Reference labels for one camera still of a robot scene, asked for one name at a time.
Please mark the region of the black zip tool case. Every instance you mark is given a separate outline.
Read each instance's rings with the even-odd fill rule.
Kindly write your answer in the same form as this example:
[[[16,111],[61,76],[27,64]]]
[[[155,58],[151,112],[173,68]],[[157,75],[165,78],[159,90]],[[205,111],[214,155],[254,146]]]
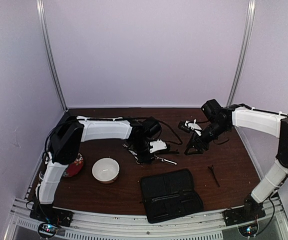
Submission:
[[[204,210],[188,169],[145,176],[140,179],[142,202],[151,224],[184,217]]]

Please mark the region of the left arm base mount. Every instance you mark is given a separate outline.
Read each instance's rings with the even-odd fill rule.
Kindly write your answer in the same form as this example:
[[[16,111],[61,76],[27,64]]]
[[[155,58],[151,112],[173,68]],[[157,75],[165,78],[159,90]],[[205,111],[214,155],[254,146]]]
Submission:
[[[29,217],[39,222],[37,233],[42,239],[54,237],[63,227],[70,227],[73,212],[54,208],[51,204],[42,205],[38,200],[33,200]]]

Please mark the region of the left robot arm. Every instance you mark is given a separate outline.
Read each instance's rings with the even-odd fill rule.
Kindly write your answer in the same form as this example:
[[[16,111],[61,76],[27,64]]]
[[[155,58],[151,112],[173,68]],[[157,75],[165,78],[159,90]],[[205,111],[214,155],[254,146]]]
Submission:
[[[35,190],[36,213],[45,222],[56,217],[52,208],[61,176],[78,155],[80,144],[92,140],[126,140],[141,162],[148,162],[154,153],[167,149],[167,144],[152,137],[161,130],[153,118],[93,118],[65,115],[50,132],[46,144],[46,171]]]

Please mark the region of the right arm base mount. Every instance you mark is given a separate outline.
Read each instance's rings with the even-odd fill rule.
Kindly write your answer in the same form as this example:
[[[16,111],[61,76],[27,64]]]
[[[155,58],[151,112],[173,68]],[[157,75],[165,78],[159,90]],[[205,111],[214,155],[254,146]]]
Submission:
[[[244,199],[244,205],[223,211],[227,227],[238,225],[239,233],[246,238],[255,237],[259,232],[258,219],[266,216],[263,203],[256,202],[251,196]]]

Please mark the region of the silver straight scissors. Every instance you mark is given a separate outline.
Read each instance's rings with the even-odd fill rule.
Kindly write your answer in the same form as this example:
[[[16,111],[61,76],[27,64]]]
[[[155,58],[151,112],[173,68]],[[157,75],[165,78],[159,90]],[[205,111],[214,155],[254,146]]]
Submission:
[[[160,156],[155,156],[155,159],[156,159],[156,160],[159,160],[159,161],[161,161],[161,162],[163,162],[163,163],[171,164],[171,165],[173,165],[173,166],[176,166],[176,165],[177,165],[177,163],[176,163],[175,161],[172,161],[172,160],[169,160],[169,159],[160,157]]]

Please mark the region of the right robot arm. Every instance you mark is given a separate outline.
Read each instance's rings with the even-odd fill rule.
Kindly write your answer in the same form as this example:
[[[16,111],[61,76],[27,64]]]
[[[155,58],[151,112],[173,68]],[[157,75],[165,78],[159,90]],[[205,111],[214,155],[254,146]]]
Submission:
[[[197,120],[185,120],[178,127],[191,133],[185,155],[200,155],[210,143],[236,129],[246,143],[256,167],[263,175],[244,200],[240,217],[250,221],[262,203],[278,191],[288,178],[288,113],[258,109],[244,103],[221,106],[215,99],[201,107],[207,126]]]

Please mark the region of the silver thinning scissors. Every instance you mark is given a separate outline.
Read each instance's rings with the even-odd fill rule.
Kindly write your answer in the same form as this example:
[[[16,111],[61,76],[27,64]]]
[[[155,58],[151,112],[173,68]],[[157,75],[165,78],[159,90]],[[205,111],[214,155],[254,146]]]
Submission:
[[[142,165],[144,164],[142,158],[143,158],[143,153],[136,149],[134,146],[128,145],[127,143],[123,143],[122,146],[129,152],[132,154],[132,156],[135,158],[136,163],[138,165]]]

